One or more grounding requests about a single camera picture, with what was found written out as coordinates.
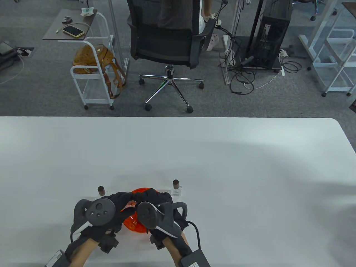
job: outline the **brown bottle cap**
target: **brown bottle cap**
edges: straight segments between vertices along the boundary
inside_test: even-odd
[[[103,186],[99,186],[98,187],[98,192],[100,196],[104,196],[105,195],[105,189]]]
[[[175,180],[173,181],[173,188],[174,188],[174,189],[178,189],[178,188],[179,188],[179,181],[178,181],[177,179],[175,179]]]

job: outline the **brown leather backpack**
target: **brown leather backpack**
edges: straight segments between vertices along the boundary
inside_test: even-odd
[[[114,57],[114,55],[112,54],[112,52],[103,44],[98,44],[94,46],[95,50],[96,50],[96,54],[98,56],[99,62],[100,62],[100,67],[103,71],[103,75],[105,78],[105,83],[108,86],[108,92],[110,95],[111,99],[117,98],[120,93],[122,88],[125,86],[126,84],[126,75],[125,72],[122,70],[122,68],[120,67],[120,65],[118,64],[117,59]],[[93,50],[89,45],[85,45],[83,47],[81,47],[74,58],[73,61],[73,66],[96,66],[96,60],[93,54]],[[107,73],[105,72],[105,67],[110,65],[115,73],[115,79],[114,79],[114,84],[116,85],[116,87],[119,89],[119,93],[117,95],[113,95],[112,91],[111,91],[111,82],[109,80],[109,76],[107,75]],[[74,70],[76,73],[78,74],[92,74],[93,72],[97,71],[97,69],[82,69],[82,68],[78,68]],[[121,81],[121,77],[118,73],[118,71],[121,73],[121,75],[124,77],[124,83],[122,83]]]

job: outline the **hand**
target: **hand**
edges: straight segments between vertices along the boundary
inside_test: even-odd
[[[126,208],[125,210],[121,211],[128,202],[133,200],[133,197],[133,193],[126,192],[118,192],[108,197],[104,197],[110,199],[115,204],[116,211],[113,219],[103,226],[92,226],[85,228],[82,231],[82,236],[89,237],[100,243],[100,240],[105,235],[105,233],[112,231],[115,233],[119,232],[121,230],[121,224],[124,222],[124,220],[135,213],[135,208]]]
[[[149,189],[143,193],[136,193],[134,199],[138,204],[143,201],[146,201],[150,202],[155,206],[165,202],[173,203],[172,197],[169,193],[159,193],[154,189]],[[182,217],[182,215],[178,212],[177,209],[173,210],[173,219],[176,223],[178,223],[182,231],[188,226],[187,221]],[[158,242],[162,242],[167,237],[167,234],[157,229],[150,230],[150,232]]]

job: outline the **black pc case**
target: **black pc case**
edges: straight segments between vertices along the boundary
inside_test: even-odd
[[[260,28],[249,55],[253,65],[272,69],[292,15],[293,0],[267,0]]]

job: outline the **orange bowl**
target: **orange bowl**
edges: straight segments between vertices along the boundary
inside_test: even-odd
[[[139,188],[134,191],[133,193],[143,193],[150,188]],[[125,208],[135,206],[136,202],[134,203],[128,203]],[[137,220],[137,212],[135,214],[131,215],[124,221],[124,225],[131,231],[136,232],[136,233],[146,233],[146,227],[144,227],[138,220]]]

